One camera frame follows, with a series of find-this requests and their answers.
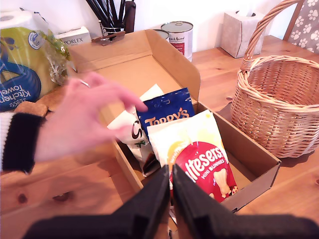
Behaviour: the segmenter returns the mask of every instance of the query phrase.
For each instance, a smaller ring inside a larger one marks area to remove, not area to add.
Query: white packet
[[[148,91],[146,91],[141,97],[141,101],[150,100],[154,97],[163,95],[161,88],[155,84]],[[136,109],[132,112],[123,111],[118,117],[116,117],[109,125],[109,129],[116,129],[124,125],[132,125],[132,130],[125,132],[117,138],[128,146],[134,157],[138,160],[143,176],[155,172],[160,166],[158,164],[150,164],[155,159],[152,146],[146,137],[144,130],[142,130],[141,123],[136,114]]]

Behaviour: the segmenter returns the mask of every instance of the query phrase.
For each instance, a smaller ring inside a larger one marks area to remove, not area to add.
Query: basket handle
[[[256,30],[254,31],[253,35],[250,38],[248,48],[245,52],[244,59],[240,67],[242,72],[250,71],[250,67],[253,62],[255,47],[257,45],[257,42],[260,36],[263,34],[269,22],[271,22],[271,20],[274,19],[275,16],[281,13],[282,10],[300,1],[304,2],[305,0],[283,0],[280,4],[278,4],[276,7],[271,9],[270,12],[267,13],[267,15],[265,15],[260,22],[257,23]]]

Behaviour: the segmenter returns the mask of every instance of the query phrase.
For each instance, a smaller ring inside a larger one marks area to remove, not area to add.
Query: tin can
[[[160,28],[169,33],[169,42],[192,61],[193,24],[187,21],[172,21]]]
[[[169,42],[169,33],[167,31],[164,30],[160,30],[160,29],[154,29],[162,38],[164,38],[166,41]]]

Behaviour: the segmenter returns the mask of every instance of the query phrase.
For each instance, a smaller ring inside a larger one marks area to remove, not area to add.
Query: white wall
[[[225,11],[236,11],[249,2],[266,14],[281,0],[135,0],[135,31],[159,28],[169,21],[185,20],[194,24],[193,51],[218,47]],[[0,8],[22,7],[38,11],[54,33],[86,26],[91,37],[100,35],[98,20],[85,0],[0,0]],[[283,38],[295,6],[283,11],[267,29],[267,34]]]

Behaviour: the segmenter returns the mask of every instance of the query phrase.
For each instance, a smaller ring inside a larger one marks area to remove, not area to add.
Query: sleeve
[[[0,113],[0,171],[30,173],[43,118],[24,113]]]

